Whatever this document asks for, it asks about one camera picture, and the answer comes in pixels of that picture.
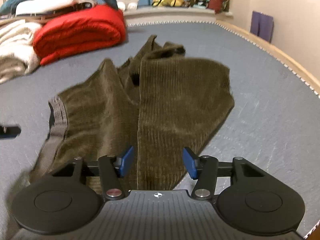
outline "brown blanket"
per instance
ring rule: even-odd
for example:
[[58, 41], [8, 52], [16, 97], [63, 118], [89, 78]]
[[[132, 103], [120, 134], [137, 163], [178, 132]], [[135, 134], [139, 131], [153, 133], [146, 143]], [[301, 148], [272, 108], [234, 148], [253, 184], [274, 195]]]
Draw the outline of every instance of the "brown blanket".
[[[183, 147], [199, 154], [234, 100], [226, 66], [186, 58], [182, 45], [167, 42], [161, 47], [155, 38], [118, 69], [105, 59], [87, 81], [50, 102], [50, 135], [31, 180], [75, 156], [97, 160], [133, 145], [135, 162], [123, 185], [175, 187], [186, 172]], [[89, 181], [96, 189], [94, 183], [98, 181]]]

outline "blue gray mat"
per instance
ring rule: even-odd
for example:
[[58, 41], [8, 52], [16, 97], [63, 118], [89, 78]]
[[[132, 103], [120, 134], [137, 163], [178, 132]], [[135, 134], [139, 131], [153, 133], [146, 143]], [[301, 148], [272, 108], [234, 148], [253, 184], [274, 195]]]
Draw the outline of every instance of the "blue gray mat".
[[[220, 161], [243, 156], [295, 189], [306, 204], [301, 235], [319, 220], [319, 98], [272, 56], [219, 26], [162, 24], [130, 27], [128, 43], [60, 60], [0, 85], [0, 123], [18, 123], [22, 128], [16, 139], [0, 141], [0, 239], [17, 230], [9, 206], [47, 137], [48, 100], [87, 79], [105, 57], [122, 64], [151, 34], [158, 35], [161, 45], [183, 44], [187, 56], [211, 58], [230, 67], [235, 107], [203, 154]], [[177, 188], [191, 189], [194, 184], [186, 177]], [[216, 193], [228, 185], [228, 180], [218, 179]]]

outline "purple object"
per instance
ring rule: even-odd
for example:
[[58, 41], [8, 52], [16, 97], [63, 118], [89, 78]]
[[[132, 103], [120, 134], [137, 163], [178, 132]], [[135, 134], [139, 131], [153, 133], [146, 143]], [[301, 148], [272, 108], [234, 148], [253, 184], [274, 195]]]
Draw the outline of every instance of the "purple object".
[[250, 28], [250, 32], [252, 34], [257, 35], [258, 37], [264, 39], [267, 42], [271, 42], [273, 26], [274, 22], [272, 16], [255, 11], [252, 12]]

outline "folded red comforter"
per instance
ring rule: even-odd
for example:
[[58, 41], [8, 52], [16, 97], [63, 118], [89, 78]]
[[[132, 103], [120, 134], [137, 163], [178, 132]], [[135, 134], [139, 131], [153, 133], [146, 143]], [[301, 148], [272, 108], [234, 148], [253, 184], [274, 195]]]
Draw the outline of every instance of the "folded red comforter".
[[49, 21], [35, 33], [33, 48], [40, 65], [71, 55], [114, 46], [125, 40], [121, 10], [107, 5], [72, 12]]

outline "silver screw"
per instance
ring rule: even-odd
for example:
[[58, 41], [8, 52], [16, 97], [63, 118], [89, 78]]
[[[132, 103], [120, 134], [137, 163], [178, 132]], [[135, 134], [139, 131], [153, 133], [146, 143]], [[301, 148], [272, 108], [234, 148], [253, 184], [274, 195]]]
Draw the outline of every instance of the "silver screw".
[[204, 188], [200, 188], [195, 191], [195, 194], [197, 197], [205, 198], [210, 196], [210, 191]]
[[107, 190], [106, 193], [109, 197], [119, 197], [122, 194], [122, 191], [119, 190], [118, 188], [112, 188]]

